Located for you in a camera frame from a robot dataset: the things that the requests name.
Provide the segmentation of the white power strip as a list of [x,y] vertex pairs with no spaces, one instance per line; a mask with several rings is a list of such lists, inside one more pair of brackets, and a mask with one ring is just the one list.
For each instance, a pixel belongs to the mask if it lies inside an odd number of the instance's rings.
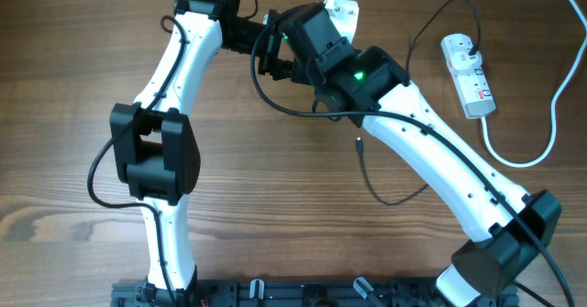
[[[472,55],[471,38],[463,34],[444,37],[440,46],[446,63],[449,54],[454,51],[467,50]],[[468,119],[481,119],[496,109],[482,66],[470,75],[454,76],[450,72],[449,74],[455,84],[463,112]]]

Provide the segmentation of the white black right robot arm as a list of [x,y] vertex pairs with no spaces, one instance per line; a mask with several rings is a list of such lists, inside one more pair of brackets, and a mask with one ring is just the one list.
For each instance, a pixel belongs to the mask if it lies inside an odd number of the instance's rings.
[[501,175],[430,107],[407,71],[378,47],[355,50],[319,3],[287,12],[278,31],[328,119],[350,119],[395,151],[460,223],[467,242],[436,279],[455,306],[494,298],[548,244],[561,214],[550,192],[529,193]]

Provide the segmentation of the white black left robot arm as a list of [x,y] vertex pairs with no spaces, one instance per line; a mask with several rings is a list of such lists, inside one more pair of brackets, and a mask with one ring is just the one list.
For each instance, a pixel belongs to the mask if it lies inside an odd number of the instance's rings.
[[221,49],[257,53],[258,72],[275,80],[291,77],[289,60],[277,57],[280,43],[263,37],[264,26],[240,16],[240,0],[176,0],[170,42],[150,83],[132,104],[116,104],[110,127],[118,178],[128,186],[132,207],[142,212],[150,271],[131,297],[133,306],[207,306],[191,254],[187,204],[200,173],[201,157],[190,114],[212,59]]

